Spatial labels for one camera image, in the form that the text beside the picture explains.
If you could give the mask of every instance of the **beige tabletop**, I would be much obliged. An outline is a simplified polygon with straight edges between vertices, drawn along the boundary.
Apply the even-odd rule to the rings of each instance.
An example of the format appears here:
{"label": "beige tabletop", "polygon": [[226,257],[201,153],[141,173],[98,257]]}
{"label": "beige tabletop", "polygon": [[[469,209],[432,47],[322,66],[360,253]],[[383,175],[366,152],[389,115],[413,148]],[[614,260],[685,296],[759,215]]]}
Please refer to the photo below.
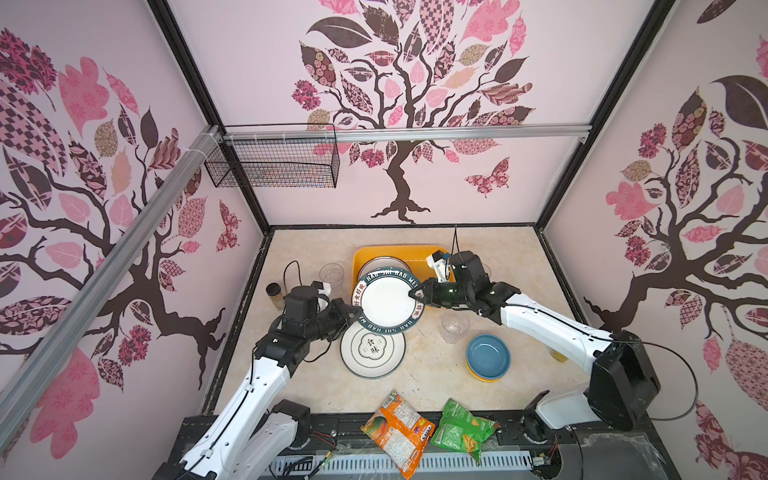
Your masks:
{"label": "beige tabletop", "polygon": [[[272,282],[282,285],[283,269],[291,260],[300,262],[305,285],[319,279],[319,270],[326,263],[342,265],[345,270],[342,298],[348,303],[352,288],[350,270],[359,248],[429,243],[450,251],[452,236],[452,228],[278,230],[227,371],[216,413],[227,404],[247,374],[254,343],[280,314],[264,290]],[[462,250],[473,251],[490,267],[491,280],[514,285],[539,303],[571,316],[532,228],[460,228],[458,240]],[[295,266],[288,270],[287,285],[289,290],[298,285]],[[440,336],[444,315],[464,315],[472,322],[469,333],[457,344],[449,345]],[[500,337],[510,349],[511,367],[498,382],[481,382],[467,370],[466,346],[480,333]],[[327,346],[327,342],[314,342],[307,358],[315,358]],[[417,324],[406,331],[406,356],[390,375],[377,380],[353,375],[344,366],[339,341],[336,341],[321,360],[300,364],[275,402],[289,399],[309,406],[315,413],[372,412],[395,389],[414,409],[421,411],[442,410],[448,398],[470,410],[522,409],[542,390],[567,388],[588,378],[573,362],[558,362],[545,345],[524,333],[496,325],[471,312],[428,308]]]}

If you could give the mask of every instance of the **wire basket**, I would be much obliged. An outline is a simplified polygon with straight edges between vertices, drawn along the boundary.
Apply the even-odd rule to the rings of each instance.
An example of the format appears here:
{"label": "wire basket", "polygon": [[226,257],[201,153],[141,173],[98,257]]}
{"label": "wire basket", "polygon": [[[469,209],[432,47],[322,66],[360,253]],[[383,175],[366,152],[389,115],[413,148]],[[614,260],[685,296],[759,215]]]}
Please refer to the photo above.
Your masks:
{"label": "wire basket", "polygon": [[[318,136],[318,127],[324,130],[325,136]],[[268,138],[276,132],[229,137],[222,151],[217,150],[208,157],[205,168],[216,187],[237,187],[237,175],[244,175],[251,187],[336,188],[339,178],[336,132],[326,134],[325,125],[312,124],[310,128],[308,138]],[[232,161],[227,159],[226,151],[234,157]],[[242,170],[232,162],[238,162]]]}

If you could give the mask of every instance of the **plate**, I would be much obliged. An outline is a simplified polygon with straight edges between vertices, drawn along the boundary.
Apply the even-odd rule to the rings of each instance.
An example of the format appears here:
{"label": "plate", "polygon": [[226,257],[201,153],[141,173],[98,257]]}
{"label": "plate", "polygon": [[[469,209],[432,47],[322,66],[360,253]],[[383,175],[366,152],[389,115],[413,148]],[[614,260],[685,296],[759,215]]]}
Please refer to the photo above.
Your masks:
{"label": "plate", "polygon": [[383,266],[396,266],[398,268],[402,268],[403,270],[408,270],[409,272],[411,271],[411,269],[408,267],[408,264],[399,258],[376,257],[368,260],[365,265],[360,267],[360,272],[357,274],[357,280],[360,281],[360,279],[362,279],[368,273],[371,273],[377,268],[382,268]]}
{"label": "plate", "polygon": [[384,266],[366,274],[352,291],[352,305],[362,307],[358,321],[374,333],[394,335],[419,321],[424,303],[408,296],[421,282],[408,270]]}
{"label": "plate", "polygon": [[364,379],[380,379],[392,373],[406,355],[406,336],[379,335],[352,324],[341,337],[341,360],[352,373]]}
{"label": "plate", "polygon": [[480,380],[495,381],[509,370],[512,356],[502,339],[483,333],[467,345],[467,366]]}

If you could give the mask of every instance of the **white plate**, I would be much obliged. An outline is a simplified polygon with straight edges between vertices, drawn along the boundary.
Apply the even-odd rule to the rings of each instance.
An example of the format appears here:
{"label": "white plate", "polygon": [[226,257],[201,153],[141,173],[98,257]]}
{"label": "white plate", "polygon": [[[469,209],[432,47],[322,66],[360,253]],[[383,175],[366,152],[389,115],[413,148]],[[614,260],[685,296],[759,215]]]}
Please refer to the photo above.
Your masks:
{"label": "white plate", "polygon": [[379,335],[352,324],[341,337],[341,360],[364,379],[380,379],[392,373],[406,355],[406,336]]}
{"label": "white plate", "polygon": [[420,284],[412,273],[393,266],[368,273],[352,291],[352,305],[362,307],[358,321],[382,335],[406,331],[424,313],[424,304],[408,296],[408,292]]}
{"label": "white plate", "polygon": [[403,270],[408,270],[409,272],[411,271],[411,269],[408,267],[408,264],[403,262],[399,258],[376,257],[376,258],[372,258],[371,260],[368,260],[366,264],[363,265],[362,268],[360,268],[360,272],[357,274],[357,280],[362,279],[368,273],[371,273],[377,268],[381,268],[383,266],[396,266],[398,268],[402,268]]}

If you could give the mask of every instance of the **butterfly decal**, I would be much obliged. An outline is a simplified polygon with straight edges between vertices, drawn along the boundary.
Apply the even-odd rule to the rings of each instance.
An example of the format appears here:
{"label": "butterfly decal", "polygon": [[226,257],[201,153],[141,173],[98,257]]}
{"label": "butterfly decal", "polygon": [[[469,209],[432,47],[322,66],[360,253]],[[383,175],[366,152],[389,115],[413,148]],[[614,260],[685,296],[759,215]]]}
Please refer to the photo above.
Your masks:
{"label": "butterfly decal", "polygon": [[473,187],[477,187],[478,192],[488,198],[488,194],[491,193],[494,185],[496,187],[509,188],[509,185],[507,185],[507,182],[509,181],[509,175],[505,173],[507,170],[509,170],[509,157],[506,157],[504,160],[498,162],[498,165],[494,167],[489,176],[486,177],[485,175],[472,175],[470,177],[466,177],[464,180],[469,182],[469,184]]}
{"label": "butterfly decal", "polygon": [[219,211],[221,212],[221,220],[224,220],[224,232],[219,236],[219,241],[216,242],[216,251],[220,252],[225,248],[234,248],[238,245],[237,234],[235,230],[240,225],[240,221],[235,214],[230,213],[230,209],[223,201],[219,200]]}

